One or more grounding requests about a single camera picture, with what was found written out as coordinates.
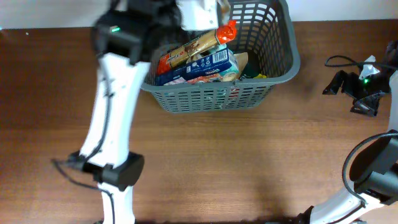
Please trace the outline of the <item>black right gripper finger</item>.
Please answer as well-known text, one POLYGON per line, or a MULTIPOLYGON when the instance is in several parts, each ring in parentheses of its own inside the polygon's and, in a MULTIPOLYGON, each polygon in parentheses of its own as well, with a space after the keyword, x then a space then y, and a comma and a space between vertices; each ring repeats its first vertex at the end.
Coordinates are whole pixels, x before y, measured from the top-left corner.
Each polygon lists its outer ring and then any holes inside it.
POLYGON ((350 111, 352 113, 362 114, 369 117, 376 117, 378 114, 379 102, 386 94, 384 92, 365 96, 364 98, 355 98, 350 111))
POLYGON ((338 71, 333 77, 332 81, 325 87, 323 95, 336 95, 346 78, 346 72, 338 71))

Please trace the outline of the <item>San Remo spaghetti pack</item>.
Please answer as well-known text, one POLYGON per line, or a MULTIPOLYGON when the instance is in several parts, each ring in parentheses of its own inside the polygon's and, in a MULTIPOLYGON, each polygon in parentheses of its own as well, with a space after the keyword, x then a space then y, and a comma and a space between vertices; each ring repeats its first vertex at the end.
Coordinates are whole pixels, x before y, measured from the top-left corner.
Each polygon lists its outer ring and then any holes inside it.
POLYGON ((178 67, 196 54, 210 50, 218 45, 226 44, 235 39, 237 34, 236 21, 230 20, 215 30, 208 31, 201 36, 171 50, 161 56, 157 66, 157 74, 161 75, 178 67))

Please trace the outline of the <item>blue tissue pack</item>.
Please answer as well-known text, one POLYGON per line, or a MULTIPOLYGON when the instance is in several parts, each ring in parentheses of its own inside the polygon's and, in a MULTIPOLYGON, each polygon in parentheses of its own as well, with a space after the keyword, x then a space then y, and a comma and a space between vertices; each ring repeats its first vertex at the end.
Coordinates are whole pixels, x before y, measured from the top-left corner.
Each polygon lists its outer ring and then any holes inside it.
POLYGON ((155 78, 155 85, 231 82, 239 77, 239 64, 225 48, 155 78))

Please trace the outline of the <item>green Nescafe coffee bag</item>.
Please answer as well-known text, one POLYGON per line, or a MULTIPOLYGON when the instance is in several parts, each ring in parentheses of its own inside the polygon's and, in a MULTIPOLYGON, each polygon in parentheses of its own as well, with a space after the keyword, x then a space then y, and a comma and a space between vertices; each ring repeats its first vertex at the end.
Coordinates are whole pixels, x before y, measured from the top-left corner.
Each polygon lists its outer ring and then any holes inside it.
MULTIPOLYGON (((248 53, 248 64, 245 66, 242 75, 238 80, 243 81, 246 79, 267 78, 267 75, 262 74, 262 71, 259 68, 258 62, 256 61, 256 55, 254 55, 254 58, 252 59, 250 59, 250 57, 252 57, 252 54, 248 53)), ((253 101, 263 99, 267 95, 268 87, 260 86, 259 88, 254 88, 250 86, 245 86, 244 88, 240 88, 239 90, 241 90, 242 92, 240 96, 240 102, 245 103, 249 101, 250 103, 253 103, 253 101)))

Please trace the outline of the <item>beige paper pouch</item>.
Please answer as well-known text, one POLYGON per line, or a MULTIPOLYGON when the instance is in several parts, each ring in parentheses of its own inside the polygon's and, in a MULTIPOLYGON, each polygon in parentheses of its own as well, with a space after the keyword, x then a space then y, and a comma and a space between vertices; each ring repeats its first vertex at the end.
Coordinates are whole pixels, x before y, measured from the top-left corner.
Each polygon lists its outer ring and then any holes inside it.
POLYGON ((248 64, 248 53, 238 53, 230 57, 233 60, 231 67, 222 72, 222 81, 231 82, 240 78, 245 66, 248 64))

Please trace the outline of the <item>beige granola pouch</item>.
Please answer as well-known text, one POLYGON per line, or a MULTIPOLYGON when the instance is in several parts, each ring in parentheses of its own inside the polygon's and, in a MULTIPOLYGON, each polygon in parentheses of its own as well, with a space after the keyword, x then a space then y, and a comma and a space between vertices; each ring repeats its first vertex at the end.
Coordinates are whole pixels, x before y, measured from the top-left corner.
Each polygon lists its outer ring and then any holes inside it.
POLYGON ((221 17, 229 17, 231 5, 228 0, 217 0, 217 11, 221 17))

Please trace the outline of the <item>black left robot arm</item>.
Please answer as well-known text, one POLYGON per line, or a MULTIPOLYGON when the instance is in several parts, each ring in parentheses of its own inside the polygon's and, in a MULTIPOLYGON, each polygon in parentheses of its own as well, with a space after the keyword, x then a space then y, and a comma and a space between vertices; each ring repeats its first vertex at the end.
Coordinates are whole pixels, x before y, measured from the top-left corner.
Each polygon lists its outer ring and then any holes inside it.
POLYGON ((88 135, 65 165, 93 175, 103 197, 103 223, 134 223, 133 186, 144 158, 129 150, 141 86, 161 43, 183 34, 176 1, 112 1, 90 30, 98 62, 97 90, 88 135))

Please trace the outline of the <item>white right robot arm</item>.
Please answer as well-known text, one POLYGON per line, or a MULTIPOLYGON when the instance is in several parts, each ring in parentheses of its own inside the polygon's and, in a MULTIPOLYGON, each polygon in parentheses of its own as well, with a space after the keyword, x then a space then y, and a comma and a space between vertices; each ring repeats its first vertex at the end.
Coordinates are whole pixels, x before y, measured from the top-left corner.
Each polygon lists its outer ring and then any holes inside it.
POLYGON ((347 155, 342 171, 344 187, 327 201, 309 207, 292 223, 360 223, 360 216, 397 202, 397 41, 388 43, 384 59, 348 59, 360 73, 340 70, 323 94, 352 97, 351 112, 375 117, 380 99, 391 95, 388 129, 366 138, 347 155))

